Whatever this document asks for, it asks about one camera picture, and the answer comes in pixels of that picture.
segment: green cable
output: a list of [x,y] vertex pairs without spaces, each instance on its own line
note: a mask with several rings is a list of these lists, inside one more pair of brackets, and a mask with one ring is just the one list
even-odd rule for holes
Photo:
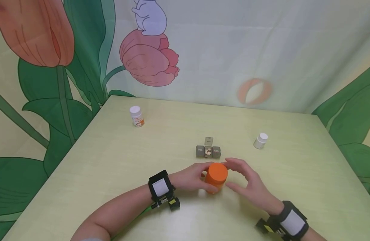
[[[142,214],[144,214],[144,213],[146,213],[147,211],[150,211],[152,208],[151,208],[151,206],[148,206],[144,211],[142,211],[142,213],[140,213],[137,217],[136,217],[136,219],[139,217],[139,216],[141,216]],[[121,233],[118,233],[116,236],[114,236],[112,239],[111,239],[111,241],[113,241],[116,237],[118,237],[119,236],[119,234],[121,234]]]

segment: wrist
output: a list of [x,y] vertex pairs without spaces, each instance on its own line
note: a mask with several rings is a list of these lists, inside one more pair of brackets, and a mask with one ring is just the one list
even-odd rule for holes
[[283,209],[284,203],[276,197],[273,197],[273,200],[270,202],[269,208],[266,210],[266,212],[269,215],[279,215],[282,213]]
[[174,188],[181,189],[176,173],[169,174],[168,177]]

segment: white bottle cap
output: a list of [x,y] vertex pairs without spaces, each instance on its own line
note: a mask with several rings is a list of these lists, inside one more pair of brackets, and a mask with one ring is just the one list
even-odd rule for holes
[[260,133],[258,136],[259,142],[266,142],[268,140],[268,135],[266,133]]
[[141,108],[139,106],[132,106],[130,108],[131,116],[139,116],[141,114]]

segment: finger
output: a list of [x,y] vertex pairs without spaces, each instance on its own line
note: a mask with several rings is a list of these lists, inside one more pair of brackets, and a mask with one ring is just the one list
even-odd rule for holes
[[251,178],[250,173],[249,173],[248,171],[246,171],[246,170],[245,170],[243,167],[241,167],[240,165],[235,164],[235,163],[231,163],[231,162],[225,162],[225,163],[223,163],[223,164],[226,166],[226,168],[227,168],[228,170],[230,169],[230,170],[232,170],[232,171],[234,171],[234,172],[238,172],[238,173],[240,173],[241,175],[243,175],[247,181],[249,181],[249,180],[250,180],[250,178]]
[[228,165],[230,166],[231,169],[237,166],[240,169],[242,169],[245,173],[247,173],[249,176],[257,174],[256,171],[254,171],[251,168],[251,166],[246,161],[244,161],[242,159],[229,157],[229,158],[225,158],[225,160],[226,160],[226,162],[228,163]]
[[228,162],[220,162],[221,164],[223,164],[228,170],[229,169],[232,169],[231,167],[230,167],[230,165],[229,165],[229,163]]
[[218,192],[219,189],[209,183],[203,182],[200,180],[200,189],[204,189],[208,192]]
[[205,163],[201,163],[200,165],[200,169],[202,171],[208,171],[208,168],[210,167],[210,165],[212,165],[214,162],[205,162]]
[[247,196],[247,190],[243,187],[240,187],[238,184],[234,182],[226,182],[225,185],[233,190],[236,193],[239,193],[240,195],[246,197]]

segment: orange cap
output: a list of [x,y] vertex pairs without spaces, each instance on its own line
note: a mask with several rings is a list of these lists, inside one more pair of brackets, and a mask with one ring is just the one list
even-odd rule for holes
[[208,168],[208,173],[205,177],[205,182],[212,185],[221,185],[228,177],[228,169],[221,163],[213,163]]

